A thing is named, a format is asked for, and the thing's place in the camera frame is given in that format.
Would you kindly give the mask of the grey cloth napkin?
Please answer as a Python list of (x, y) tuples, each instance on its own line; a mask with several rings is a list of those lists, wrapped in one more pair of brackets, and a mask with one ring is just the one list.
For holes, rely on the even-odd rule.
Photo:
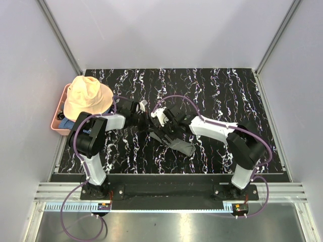
[[(156, 118), (153, 118), (150, 120), (150, 124), (151, 125), (155, 125), (157, 128), (158, 127), (162, 127), (159, 125), (159, 121)], [(192, 156), (196, 150), (195, 146), (191, 143), (188, 143), (180, 138), (175, 138), (173, 139), (173, 142), (170, 144), (165, 144), (159, 137), (158, 137), (158, 133), (157, 135), (154, 135), (152, 133), (149, 134), (151, 138), (154, 138), (155, 140), (159, 141), (160, 143), (162, 143), (163, 145), (175, 150), (175, 151), (179, 151), (180, 153), (186, 155), (186, 156)]]

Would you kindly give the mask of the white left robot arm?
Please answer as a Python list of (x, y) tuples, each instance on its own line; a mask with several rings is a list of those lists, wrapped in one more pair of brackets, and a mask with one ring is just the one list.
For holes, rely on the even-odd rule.
[(109, 187), (103, 184), (106, 173), (102, 168), (100, 152), (105, 147), (106, 133), (137, 127), (150, 130), (148, 102), (125, 99), (121, 104), (113, 104), (112, 110), (103, 114), (81, 112), (68, 135), (68, 144), (80, 159), (86, 174), (86, 181), (93, 185), (91, 193), (99, 200), (109, 194)]

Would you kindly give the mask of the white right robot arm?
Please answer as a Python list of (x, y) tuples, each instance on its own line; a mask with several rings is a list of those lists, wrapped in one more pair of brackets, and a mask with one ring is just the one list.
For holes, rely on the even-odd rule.
[(200, 114), (188, 115), (175, 105), (171, 108), (157, 108), (151, 117), (156, 122), (160, 136), (167, 143), (176, 136), (188, 133), (226, 144), (236, 160), (229, 194), (235, 200), (246, 196), (255, 165), (265, 153), (265, 145), (253, 132), (250, 122), (225, 123)]

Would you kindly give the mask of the peach bucket hat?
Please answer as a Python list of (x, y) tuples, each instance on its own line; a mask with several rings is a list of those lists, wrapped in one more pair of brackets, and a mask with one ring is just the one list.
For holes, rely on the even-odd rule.
[(103, 114), (113, 104), (113, 92), (94, 77), (77, 76), (67, 90), (63, 113), (76, 120), (81, 112)]

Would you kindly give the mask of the blue cloth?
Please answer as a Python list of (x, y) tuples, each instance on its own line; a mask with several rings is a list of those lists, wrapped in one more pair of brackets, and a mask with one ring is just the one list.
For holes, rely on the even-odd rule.
[(71, 130), (75, 124), (75, 121), (66, 118), (62, 111), (58, 113), (57, 118), (60, 121), (59, 129)]

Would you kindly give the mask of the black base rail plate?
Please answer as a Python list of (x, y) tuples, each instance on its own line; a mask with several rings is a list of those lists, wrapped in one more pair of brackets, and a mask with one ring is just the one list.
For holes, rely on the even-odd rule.
[(225, 202), (259, 201), (256, 185), (240, 190), (229, 177), (207, 175), (150, 175), (127, 178), (109, 175), (96, 188), (84, 185), (80, 199), (103, 203), (112, 200), (115, 211), (223, 210)]

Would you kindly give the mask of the left aluminium frame post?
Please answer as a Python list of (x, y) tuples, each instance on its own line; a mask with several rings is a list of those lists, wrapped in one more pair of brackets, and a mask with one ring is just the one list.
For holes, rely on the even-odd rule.
[(83, 70), (80, 68), (79, 64), (77, 63), (71, 49), (69, 48), (69, 45), (67, 44), (67, 41), (65, 40), (54, 16), (51, 12), (48, 4), (44, 0), (36, 0), (36, 3), (40, 7), (41, 12), (43, 13), (45, 19), (47, 20), (54, 36), (56, 37), (59, 45), (61, 46), (64, 54), (66, 55), (66, 58), (68, 59), (69, 63), (71, 64), (74, 72), (76, 75), (83, 74)]

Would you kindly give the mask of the aluminium frame post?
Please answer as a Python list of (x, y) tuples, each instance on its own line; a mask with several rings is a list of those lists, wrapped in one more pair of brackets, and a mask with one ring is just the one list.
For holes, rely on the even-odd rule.
[(284, 32), (288, 28), (291, 20), (293, 19), (294, 15), (296, 14), (298, 8), (302, 4), (303, 0), (293, 0), (290, 7), (288, 8), (282, 22), (280, 23), (273, 39), (271, 40), (264, 56), (262, 57), (259, 65), (255, 69), (255, 73), (259, 75), (263, 70), (264, 66), (266, 65), (267, 61), (269, 60), (271, 54), (274, 52), (277, 44), (279, 43), (281, 37), (283, 36)]
[(71, 64), (74, 72), (76, 75), (83, 74), (83, 70), (80, 68), (79, 64), (77, 63), (71, 49), (69, 48), (69, 45), (67, 44), (67, 41), (65, 40), (54, 16), (51, 12), (48, 4), (44, 0), (36, 0), (36, 3), (40, 7), (41, 12), (43, 13), (45, 19), (47, 20), (54, 36), (56, 37), (59, 45), (61, 46), (64, 54), (66, 55), (66, 58), (68, 59), (69, 63)]

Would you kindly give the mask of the right aluminium frame post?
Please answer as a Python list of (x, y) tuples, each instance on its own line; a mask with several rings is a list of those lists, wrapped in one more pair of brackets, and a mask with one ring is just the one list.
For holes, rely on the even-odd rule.
[(290, 7), (288, 8), (282, 22), (280, 23), (273, 39), (271, 40), (264, 56), (262, 57), (259, 65), (255, 69), (255, 73), (259, 75), (263, 70), (264, 66), (266, 65), (267, 61), (269, 60), (271, 54), (274, 52), (277, 44), (279, 43), (281, 37), (283, 36), (284, 32), (288, 28), (291, 20), (293, 19), (294, 15), (296, 14), (298, 8), (302, 4), (303, 0), (293, 0)]

